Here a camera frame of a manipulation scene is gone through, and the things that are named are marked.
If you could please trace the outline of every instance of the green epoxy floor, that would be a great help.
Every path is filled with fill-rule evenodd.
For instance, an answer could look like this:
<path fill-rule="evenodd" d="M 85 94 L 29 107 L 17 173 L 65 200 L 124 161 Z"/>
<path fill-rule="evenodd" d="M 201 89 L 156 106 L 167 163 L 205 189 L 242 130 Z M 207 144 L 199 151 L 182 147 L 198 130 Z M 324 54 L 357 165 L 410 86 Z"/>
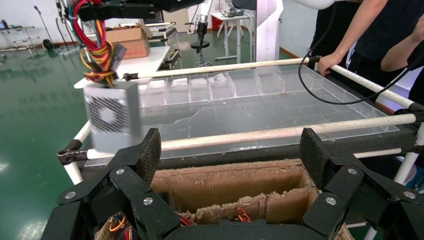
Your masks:
<path fill-rule="evenodd" d="M 197 35 L 180 33 L 183 68 L 191 68 L 199 56 L 190 48 Z M 203 50 L 212 65 L 235 64 L 222 57 L 224 33 L 217 40 L 209 32 L 210 47 Z M 230 55 L 236 54 L 236 34 L 230 38 Z M 172 39 L 176 48 L 175 37 Z M 249 62 L 249 44 L 242 42 L 241 62 Z M 87 121 L 83 95 L 73 85 L 86 70 L 79 56 L 63 60 L 38 49 L 3 53 L 0 58 L 0 210 L 2 240 L 38 240 L 49 219 L 56 197 L 72 185 L 56 153 L 63 149 Z M 285 54 L 280 59 L 288 59 Z"/>

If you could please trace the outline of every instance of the metal screw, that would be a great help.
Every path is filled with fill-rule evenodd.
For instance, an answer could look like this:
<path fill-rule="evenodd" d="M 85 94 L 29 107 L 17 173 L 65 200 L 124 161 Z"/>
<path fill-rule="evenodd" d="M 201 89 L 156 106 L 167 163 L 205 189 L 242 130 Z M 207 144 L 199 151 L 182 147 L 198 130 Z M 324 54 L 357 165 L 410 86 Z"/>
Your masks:
<path fill-rule="evenodd" d="M 120 169 L 118 169 L 118 170 L 116 170 L 116 174 L 118 174 L 118 175 L 121 175 L 121 174 L 123 174 L 125 171 L 122 169 L 122 168 L 120 168 Z"/>
<path fill-rule="evenodd" d="M 327 197 L 325 200 L 330 205 L 333 205 L 333 206 L 336 205 L 336 200 L 334 198 L 332 198 L 332 197 Z"/>
<path fill-rule="evenodd" d="M 355 170 L 355 169 L 353 169 L 353 168 L 349 168 L 348 170 L 347 170 L 350 174 L 353 174 L 353 175 L 355 175 L 355 174 L 357 174 L 358 172 Z"/>
<path fill-rule="evenodd" d="M 143 203 L 144 203 L 144 205 L 150 205 L 150 204 L 152 204 L 152 203 L 153 203 L 153 198 L 151 198 L 151 197 L 146 197 L 146 198 L 143 200 Z"/>
<path fill-rule="evenodd" d="M 70 191 L 65 195 L 66 199 L 71 199 L 73 197 L 75 197 L 75 195 L 77 195 L 74 191 Z"/>
<path fill-rule="evenodd" d="M 404 193 L 403 193 L 405 196 L 407 196 L 408 198 L 410 198 L 410 199 L 415 199 L 415 194 L 413 194 L 412 192 L 410 192 L 410 191 L 405 191 Z"/>

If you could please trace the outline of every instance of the brown cardboard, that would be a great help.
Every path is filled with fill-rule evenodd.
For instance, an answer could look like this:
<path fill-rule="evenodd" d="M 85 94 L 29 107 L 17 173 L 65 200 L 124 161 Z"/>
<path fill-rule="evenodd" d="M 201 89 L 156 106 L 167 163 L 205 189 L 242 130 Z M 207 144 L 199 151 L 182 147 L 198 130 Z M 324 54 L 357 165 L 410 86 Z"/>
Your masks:
<path fill-rule="evenodd" d="M 106 31 L 106 40 L 126 48 L 123 59 L 143 58 L 150 54 L 149 39 L 142 27 Z"/>
<path fill-rule="evenodd" d="M 298 159 L 160 170 L 151 187 L 199 225 L 234 219 L 237 206 L 253 221 L 300 224 L 320 193 Z M 353 240 L 345 226 L 335 239 Z"/>
<path fill-rule="evenodd" d="M 153 32 L 150 30 L 150 28 L 148 26 L 146 26 L 145 24 L 143 24 L 143 25 L 141 25 L 141 28 L 146 33 L 146 35 L 147 35 L 148 38 L 153 37 Z"/>
<path fill-rule="evenodd" d="M 156 193 L 169 193 L 170 205 L 177 211 L 195 213 L 246 196 L 312 187 L 302 181 L 304 175 L 300 160 L 229 164 L 157 171 L 151 188 Z"/>

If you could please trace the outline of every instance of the clear plastic tray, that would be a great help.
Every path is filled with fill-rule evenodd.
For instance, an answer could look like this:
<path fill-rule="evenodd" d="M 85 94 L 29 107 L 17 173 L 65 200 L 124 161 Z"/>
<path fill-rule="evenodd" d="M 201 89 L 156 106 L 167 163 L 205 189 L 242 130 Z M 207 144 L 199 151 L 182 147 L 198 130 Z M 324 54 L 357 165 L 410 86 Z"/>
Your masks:
<path fill-rule="evenodd" d="M 165 105 L 166 79 L 155 79 L 147 85 L 146 92 L 142 95 L 143 107 Z"/>
<path fill-rule="evenodd" d="M 208 74 L 212 100 L 232 99 L 236 96 L 236 87 L 228 72 Z"/>
<path fill-rule="evenodd" d="M 261 94 L 279 94 L 285 92 L 285 83 L 280 77 L 280 70 L 275 67 L 258 67 L 256 73 L 261 83 Z"/>
<path fill-rule="evenodd" d="M 150 82 L 144 93 L 142 93 L 144 87 L 139 88 L 144 106 L 140 109 L 141 134 L 144 136 L 150 128 L 158 128 L 162 141 L 172 141 L 386 116 L 364 102 L 353 105 L 332 105 L 315 99 L 302 88 L 281 89 L 283 84 L 292 83 L 292 86 L 300 84 L 297 68 L 298 66 L 289 66 L 230 71 L 223 73 L 225 79 L 222 81 L 211 80 L 219 74 L 215 72 L 185 76 L 188 78 L 190 103 L 173 105 L 165 104 L 164 93 L 165 91 L 169 93 L 169 84 L 165 84 L 166 79 L 162 79 L 162 84 Z M 358 100 L 343 88 L 306 67 L 302 67 L 301 74 L 305 82 L 310 85 L 311 91 L 322 99 L 345 103 Z M 278 81 L 268 82 L 267 79 L 271 78 Z M 275 87 L 280 87 L 280 92 L 271 94 L 264 92 L 264 83 L 265 86 L 267 83 L 275 84 Z M 256 91 L 258 86 L 260 86 L 260 93 Z M 247 96 L 254 91 L 256 95 Z M 341 138 L 398 130 L 396 126 L 391 125 L 322 133 L 319 136 L 323 140 L 337 141 Z M 187 156 L 196 158 L 202 154 L 293 145 L 298 144 L 299 141 L 300 136 L 296 136 L 171 150 L 162 152 L 161 158 L 187 158 Z"/>
<path fill-rule="evenodd" d="M 235 85 L 235 97 L 251 97 L 261 95 L 262 84 L 255 70 L 228 72 Z"/>
<path fill-rule="evenodd" d="M 143 96 L 146 94 L 147 84 L 138 85 L 138 93 L 139 93 L 139 101 L 138 104 L 140 107 L 144 107 L 143 105 Z"/>
<path fill-rule="evenodd" d="M 190 101 L 189 77 L 168 77 L 166 79 L 164 98 L 167 105 L 188 103 Z"/>
<path fill-rule="evenodd" d="M 211 85 L 207 74 L 190 75 L 189 96 L 191 103 L 211 100 Z"/>

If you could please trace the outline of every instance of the white robot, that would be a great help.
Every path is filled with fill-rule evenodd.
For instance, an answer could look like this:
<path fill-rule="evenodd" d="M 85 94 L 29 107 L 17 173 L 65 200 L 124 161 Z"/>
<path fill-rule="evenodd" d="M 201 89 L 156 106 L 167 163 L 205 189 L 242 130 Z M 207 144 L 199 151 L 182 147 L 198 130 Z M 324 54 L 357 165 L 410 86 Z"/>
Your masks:
<path fill-rule="evenodd" d="M 198 46 L 202 46 L 204 35 L 208 29 L 208 15 L 210 14 L 214 0 L 205 0 L 200 6 L 200 18 L 197 28 Z M 243 0 L 232 0 L 235 7 Z M 311 9 L 326 9 L 334 2 L 346 0 L 291 0 Z M 280 52 L 280 16 L 284 6 L 282 0 L 258 0 L 253 6 L 256 15 L 256 51 L 255 61 L 272 61 L 279 59 Z"/>

